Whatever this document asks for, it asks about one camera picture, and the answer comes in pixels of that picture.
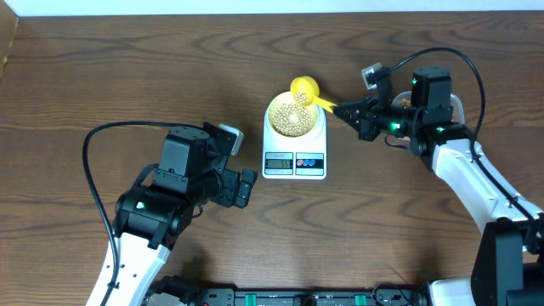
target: white kitchen scale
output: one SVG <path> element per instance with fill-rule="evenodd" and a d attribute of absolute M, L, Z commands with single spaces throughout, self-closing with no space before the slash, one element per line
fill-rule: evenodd
<path fill-rule="evenodd" d="M 309 107 L 315 125 L 306 134 L 287 137 L 276 132 L 269 119 L 275 109 L 294 103 L 290 92 L 275 97 L 264 114 L 263 176 L 267 179 L 324 179 L 326 176 L 326 117 L 318 105 Z"/>

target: yellow spoon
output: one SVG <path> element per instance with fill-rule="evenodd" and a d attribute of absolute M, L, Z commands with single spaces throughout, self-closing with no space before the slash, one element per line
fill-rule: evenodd
<path fill-rule="evenodd" d="M 329 112 L 332 112 L 332 107 L 337 106 L 332 102 L 318 97 L 320 95 L 320 88 L 317 86 L 317 82 L 309 76 L 301 76 L 292 80 L 291 95 L 295 99 L 295 102 L 301 106 L 310 106 L 316 103 Z"/>

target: white beads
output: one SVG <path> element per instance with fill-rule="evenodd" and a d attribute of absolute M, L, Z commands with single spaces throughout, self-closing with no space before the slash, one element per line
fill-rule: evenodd
<path fill-rule="evenodd" d="M 302 136 L 315 124 L 310 110 L 295 103 L 278 106 L 272 114 L 271 122 L 278 133 L 289 137 Z"/>
<path fill-rule="evenodd" d="M 295 101 L 300 105 L 306 105 L 309 102 L 309 99 L 306 97 L 306 93 L 297 92 L 295 93 Z"/>

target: white wall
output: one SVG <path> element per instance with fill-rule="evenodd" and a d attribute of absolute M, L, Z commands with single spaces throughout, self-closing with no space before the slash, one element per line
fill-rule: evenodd
<path fill-rule="evenodd" d="M 544 0 L 4 0 L 19 16 L 544 10 Z"/>

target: wood grain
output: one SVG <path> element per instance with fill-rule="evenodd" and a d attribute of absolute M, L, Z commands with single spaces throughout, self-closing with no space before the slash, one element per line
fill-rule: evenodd
<path fill-rule="evenodd" d="M 8 53 L 18 22 L 19 17 L 3 0 L 0 0 L 0 79 L 3 75 L 3 67 L 8 63 Z"/>
<path fill-rule="evenodd" d="M 100 123 L 228 123 L 246 134 L 230 167 L 260 171 L 267 104 L 301 75 L 338 102 L 367 95 L 360 69 L 422 48 L 465 52 L 484 79 L 480 141 L 528 199 L 543 203 L 543 13 L 301 14 L 24 18 L 0 82 L 0 304 L 84 304 L 106 235 L 81 147 Z M 469 125 L 479 112 L 468 68 L 451 68 Z M 238 287 L 363 287 L 469 275 L 479 232 L 445 183 L 405 151 L 357 140 L 328 116 L 328 177 L 260 178 L 247 209 L 206 206 L 161 275 Z M 90 148 L 108 213 L 166 131 L 104 131 Z"/>

